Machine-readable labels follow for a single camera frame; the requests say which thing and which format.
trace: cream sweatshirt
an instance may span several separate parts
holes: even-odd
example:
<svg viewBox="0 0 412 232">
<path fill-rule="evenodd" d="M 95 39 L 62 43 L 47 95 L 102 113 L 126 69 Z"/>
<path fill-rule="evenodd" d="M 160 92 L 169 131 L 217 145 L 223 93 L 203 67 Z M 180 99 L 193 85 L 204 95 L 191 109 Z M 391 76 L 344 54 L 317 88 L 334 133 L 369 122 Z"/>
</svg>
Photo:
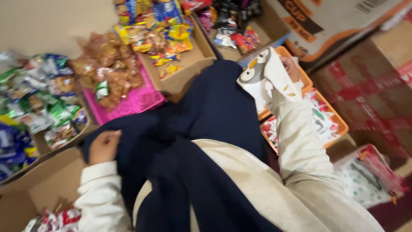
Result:
<svg viewBox="0 0 412 232">
<path fill-rule="evenodd" d="M 343 192 L 332 163 L 311 123 L 306 100 L 272 96 L 277 118 L 280 175 L 251 153 L 216 140 L 194 140 L 245 194 L 257 211 L 285 232 L 383 232 L 372 215 Z M 79 199 L 81 232 L 133 231 L 120 194 L 115 161 L 83 170 Z M 136 199 L 138 208 L 151 191 L 147 181 Z M 199 231 L 191 209 L 191 229 Z"/>
</svg>

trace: orange tray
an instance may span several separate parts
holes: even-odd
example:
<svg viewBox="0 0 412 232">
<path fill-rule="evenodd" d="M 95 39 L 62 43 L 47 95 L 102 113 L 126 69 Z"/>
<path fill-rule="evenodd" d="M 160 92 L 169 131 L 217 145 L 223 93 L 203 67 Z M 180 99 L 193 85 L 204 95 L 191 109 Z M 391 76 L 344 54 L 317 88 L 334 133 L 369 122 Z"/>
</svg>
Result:
<svg viewBox="0 0 412 232">
<path fill-rule="evenodd" d="M 330 118 L 333 122 L 335 122 L 336 124 L 338 124 L 338 130 L 337 130 L 337 134 L 339 134 L 339 137 L 342 137 L 344 134 L 346 134 L 349 130 L 348 125 L 345 123 L 345 121 L 343 121 L 343 119 L 339 116 L 339 114 L 335 111 L 335 109 L 332 108 L 332 106 L 329 104 L 329 102 L 326 101 L 326 99 L 322 96 L 321 93 L 319 93 L 318 90 L 316 90 L 316 95 L 315 95 L 316 100 L 321 100 L 324 101 L 326 103 L 326 105 L 328 106 L 327 111 L 329 112 L 333 112 L 334 115 Z M 265 123 L 262 123 L 260 125 L 260 131 L 263 135 L 263 137 L 266 139 L 266 141 L 269 143 L 269 145 L 273 148 L 273 150 L 276 152 L 276 154 L 278 153 L 278 149 L 275 148 L 275 145 L 273 145 L 272 142 L 270 142 L 269 138 L 266 136 L 265 132 L 264 132 L 264 127 L 265 127 Z M 332 144 L 334 144 L 336 142 L 336 140 L 338 139 L 334 139 L 330 142 L 328 142 L 327 144 L 325 144 L 323 147 L 328 148 L 330 147 Z"/>
<path fill-rule="evenodd" d="M 283 56 L 283 57 L 292 57 L 292 55 L 288 52 L 288 50 L 284 46 L 279 46 L 275 48 L 275 51 L 277 54 Z M 306 75 L 305 71 L 297 65 L 300 75 L 299 79 L 303 83 L 303 88 L 302 88 L 302 94 L 309 92 L 313 88 L 313 82 L 312 80 Z M 260 120 L 263 120 L 267 116 L 269 116 L 271 113 L 269 110 L 265 109 L 263 110 L 260 114 L 257 115 L 257 118 Z"/>
</svg>

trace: person's right hand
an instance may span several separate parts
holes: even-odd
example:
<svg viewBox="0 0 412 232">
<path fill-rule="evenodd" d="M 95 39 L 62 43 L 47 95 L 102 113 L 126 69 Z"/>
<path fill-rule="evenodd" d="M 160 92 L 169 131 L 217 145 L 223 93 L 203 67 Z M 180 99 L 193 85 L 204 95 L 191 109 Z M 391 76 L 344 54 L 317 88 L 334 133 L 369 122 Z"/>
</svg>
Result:
<svg viewBox="0 0 412 232">
<path fill-rule="evenodd" d="M 280 57 L 293 83 L 299 81 L 299 69 L 291 57 Z"/>
<path fill-rule="evenodd" d="M 107 130 L 99 134 L 89 148 L 89 165 L 115 160 L 121 130 Z"/>
</svg>

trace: red packaging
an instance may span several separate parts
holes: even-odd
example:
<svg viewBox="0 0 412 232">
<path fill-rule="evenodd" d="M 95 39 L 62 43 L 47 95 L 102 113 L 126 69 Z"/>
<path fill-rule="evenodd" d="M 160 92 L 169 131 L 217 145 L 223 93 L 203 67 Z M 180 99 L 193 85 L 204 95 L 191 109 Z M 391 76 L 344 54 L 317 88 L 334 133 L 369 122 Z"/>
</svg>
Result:
<svg viewBox="0 0 412 232">
<path fill-rule="evenodd" d="M 182 8 L 185 15 L 212 5 L 212 0 L 182 0 Z"/>
<path fill-rule="evenodd" d="M 246 30 L 244 35 L 239 33 L 233 34 L 231 38 L 235 41 L 242 54 L 252 51 L 260 44 L 259 37 L 254 30 Z"/>
</svg>

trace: pink plastic basket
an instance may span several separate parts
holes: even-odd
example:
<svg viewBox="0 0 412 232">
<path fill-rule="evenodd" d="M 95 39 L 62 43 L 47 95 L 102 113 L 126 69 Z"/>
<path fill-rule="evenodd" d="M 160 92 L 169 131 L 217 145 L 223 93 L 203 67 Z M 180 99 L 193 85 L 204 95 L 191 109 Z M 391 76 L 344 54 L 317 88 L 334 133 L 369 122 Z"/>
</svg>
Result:
<svg viewBox="0 0 412 232">
<path fill-rule="evenodd" d="M 99 125 L 103 125 L 115 118 L 138 114 L 145 110 L 155 108 L 165 101 L 163 95 L 153 87 L 144 68 L 140 70 L 140 74 L 145 82 L 143 86 L 130 91 L 128 99 L 122 100 L 119 106 L 112 112 L 107 112 L 104 107 L 97 103 L 96 96 L 93 92 L 87 88 L 83 88 L 84 96 L 86 97 Z"/>
</svg>

